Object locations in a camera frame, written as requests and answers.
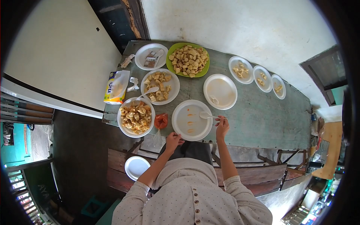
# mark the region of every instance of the fried snack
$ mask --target fried snack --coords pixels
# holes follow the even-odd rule
[[[281,84],[278,87],[276,87],[276,82],[274,82],[274,90],[275,90],[276,93],[278,93],[282,89],[283,89],[283,86]]]
[[[156,72],[150,74],[144,81],[147,87],[144,92],[147,92],[150,88],[159,86],[159,90],[155,93],[149,93],[148,96],[151,102],[167,100],[169,97],[169,91],[171,91],[171,85],[165,86],[163,82],[171,80],[171,75],[167,75],[165,72]]]
[[[203,48],[193,48],[191,45],[184,45],[177,48],[169,59],[174,65],[175,73],[182,73],[184,76],[195,77],[205,67],[209,57]]]
[[[263,72],[260,72],[260,76],[264,79],[264,80],[266,80],[266,75],[263,73]]]
[[[264,85],[265,85],[265,83],[263,82],[262,79],[257,78],[256,80],[257,80],[257,82],[258,82],[261,86],[264,86]]]
[[[248,69],[246,69],[245,67],[244,67],[244,65],[241,63],[241,62],[239,62],[239,67],[240,68],[238,68],[238,67],[233,67],[233,71],[235,72],[235,74],[236,75],[238,75],[238,77],[240,77],[240,78],[247,78],[248,77]]]
[[[150,128],[151,107],[140,102],[138,105],[131,104],[130,107],[122,107],[121,125],[131,129],[136,134],[141,134]]]

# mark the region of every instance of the right hand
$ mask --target right hand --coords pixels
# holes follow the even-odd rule
[[[217,127],[216,129],[216,140],[224,140],[225,139],[225,135],[229,130],[229,122],[228,120],[224,120],[224,116],[217,116],[219,118],[216,118],[216,121],[219,121],[215,126]]]
[[[184,143],[184,140],[181,139],[181,134],[177,134],[175,132],[171,132],[169,136],[166,138],[166,152],[174,153],[176,147],[178,145],[182,145]]]

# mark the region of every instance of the white spoon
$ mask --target white spoon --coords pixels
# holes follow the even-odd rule
[[[157,62],[159,61],[160,57],[164,54],[164,50],[163,49],[160,49],[159,52],[158,52],[159,56],[158,56],[158,59],[156,60],[156,63],[154,65],[154,68],[156,67],[156,64]]]
[[[151,92],[156,92],[159,90],[159,87],[152,87],[150,88],[147,92],[143,93],[142,95],[140,95],[137,99],[139,99],[140,97],[144,96],[144,95],[147,95],[148,93],[151,93]]]
[[[219,105],[219,100],[217,100],[215,96],[210,95],[210,97],[212,98],[212,102],[213,102],[215,105]]]
[[[210,118],[210,117],[216,118],[216,119],[220,119],[220,118],[217,117],[217,116],[211,116],[211,115],[209,115],[209,113],[207,113],[207,112],[200,112],[199,115],[200,115],[200,117],[203,118],[203,119],[207,119],[207,118]]]

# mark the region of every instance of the white plastic plate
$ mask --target white plastic plate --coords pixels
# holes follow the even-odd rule
[[[141,85],[140,85],[140,89],[141,89],[141,94],[144,94],[144,89],[146,88],[146,84],[144,84],[144,81],[146,80],[146,78],[150,75],[150,74],[153,74],[153,73],[156,73],[156,72],[165,72],[167,73],[168,75],[171,75],[171,80],[168,81],[168,82],[163,82],[164,86],[168,86],[168,85],[171,85],[171,91],[169,92],[169,97],[167,100],[163,100],[163,101],[155,101],[155,102],[151,102],[151,99],[147,96],[147,95],[144,95],[143,98],[145,98],[146,100],[148,100],[149,102],[151,102],[153,105],[165,105],[169,102],[171,102],[172,100],[174,100],[177,96],[177,94],[179,93],[180,91],[180,81],[179,81],[179,78],[174,74],[172,73],[170,70],[168,69],[155,69],[155,70],[152,70],[150,72],[148,72],[145,77],[143,78],[143,80],[141,81]]]
[[[120,117],[121,117],[121,112],[120,112],[120,109],[119,111],[117,112],[117,124],[118,126],[120,127],[120,130],[128,137],[131,137],[131,138],[140,138],[142,136],[145,136],[147,133],[149,133],[151,131],[151,129],[153,128],[154,126],[154,121],[155,121],[155,110],[154,110],[154,107],[153,105],[151,104],[150,101],[144,99],[144,98],[139,98],[138,100],[136,100],[138,97],[133,97],[133,98],[129,98],[128,100],[126,100],[120,107],[123,108],[124,106],[126,107],[130,107],[131,106],[131,103],[134,102],[135,104],[139,104],[140,101],[144,102],[145,105],[149,105],[151,107],[151,124],[150,124],[150,128],[141,133],[141,134],[135,134],[132,129],[129,129],[127,127],[123,127],[120,123]]]
[[[204,95],[208,103],[217,109],[226,110],[233,107],[238,99],[238,90],[234,82],[225,75],[213,74],[209,76],[203,86]],[[211,96],[218,100],[214,103]]]
[[[164,54],[158,59],[158,63],[156,64],[156,67],[145,67],[144,63],[146,61],[146,56],[148,56],[148,54],[151,51],[159,52],[160,49],[164,50]],[[158,68],[162,67],[163,65],[165,65],[167,52],[168,52],[168,49],[161,44],[152,43],[152,44],[144,45],[136,52],[135,63],[140,69],[143,69],[143,70],[158,69]]]
[[[266,80],[264,80],[260,73],[263,72],[266,76]],[[269,72],[262,66],[254,66],[253,69],[253,76],[254,76],[254,82],[256,83],[256,85],[260,88],[260,90],[262,90],[263,92],[270,92],[271,89],[273,88],[272,84],[271,84],[271,76],[269,74]],[[263,82],[265,83],[264,86],[261,86],[258,82],[257,82],[257,78],[260,78],[263,80]]]
[[[275,93],[275,95],[279,98],[279,99],[284,99],[286,96],[286,88],[285,88],[285,84],[283,79],[281,79],[281,77],[277,74],[273,74],[271,76],[271,81],[273,83],[273,91]],[[276,82],[276,86],[278,87],[279,85],[283,86],[283,89],[281,89],[278,93],[275,92],[275,82]]]
[[[233,71],[233,68],[236,66],[240,68],[239,63],[242,63],[246,69],[248,69],[248,77],[247,78],[240,78],[238,75]],[[252,66],[251,64],[240,56],[233,56],[229,59],[229,70],[230,73],[234,76],[234,78],[243,84],[251,84],[254,81],[254,76],[252,75]]]
[[[174,131],[187,141],[199,141],[205,138],[212,127],[212,118],[200,118],[199,113],[211,114],[207,105],[198,100],[186,100],[180,103],[172,113],[171,123]]]
[[[132,179],[137,180],[150,167],[150,163],[140,156],[132,156],[125,162],[125,172]]]

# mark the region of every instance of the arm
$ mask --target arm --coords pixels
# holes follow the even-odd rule
[[[138,224],[143,222],[143,208],[148,201],[149,187],[164,168],[167,160],[178,145],[183,144],[181,135],[175,132],[166,138],[166,149],[161,156],[138,178],[122,201],[117,205],[112,217],[112,225]]]
[[[181,134],[178,135],[175,132],[171,132],[166,138],[166,149],[164,153],[138,178],[138,181],[151,187],[170,156],[174,153],[176,147],[183,143],[184,141],[181,140]]]
[[[224,120],[223,116],[219,116],[219,119],[215,119],[219,121],[215,126],[216,129],[216,142],[217,147],[219,148],[220,162],[221,162],[221,172],[224,180],[239,175],[238,171],[233,164],[233,160],[230,157],[228,147],[225,144],[225,135],[229,130],[229,122],[228,120]]]
[[[219,119],[215,120],[219,121],[215,125],[217,126],[216,141],[219,148],[225,191],[236,199],[238,211],[244,224],[271,224],[273,216],[270,210],[240,182],[238,171],[233,164],[224,140],[229,130],[228,121],[224,120],[223,116],[219,116]]]

